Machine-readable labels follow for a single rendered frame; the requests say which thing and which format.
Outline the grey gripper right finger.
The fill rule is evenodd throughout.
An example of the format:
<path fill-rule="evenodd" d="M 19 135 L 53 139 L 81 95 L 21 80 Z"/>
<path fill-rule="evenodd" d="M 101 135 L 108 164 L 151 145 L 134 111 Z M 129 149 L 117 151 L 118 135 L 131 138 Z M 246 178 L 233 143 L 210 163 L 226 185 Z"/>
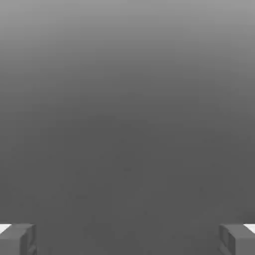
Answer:
<path fill-rule="evenodd" d="M 255 255 L 255 224 L 220 224 L 222 255 Z"/>

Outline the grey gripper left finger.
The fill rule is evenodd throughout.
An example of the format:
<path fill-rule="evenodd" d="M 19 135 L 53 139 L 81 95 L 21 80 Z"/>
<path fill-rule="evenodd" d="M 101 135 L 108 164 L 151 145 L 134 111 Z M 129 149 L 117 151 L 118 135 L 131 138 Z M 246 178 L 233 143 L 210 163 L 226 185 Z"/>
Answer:
<path fill-rule="evenodd" d="M 37 255 L 36 225 L 0 224 L 0 255 Z"/>

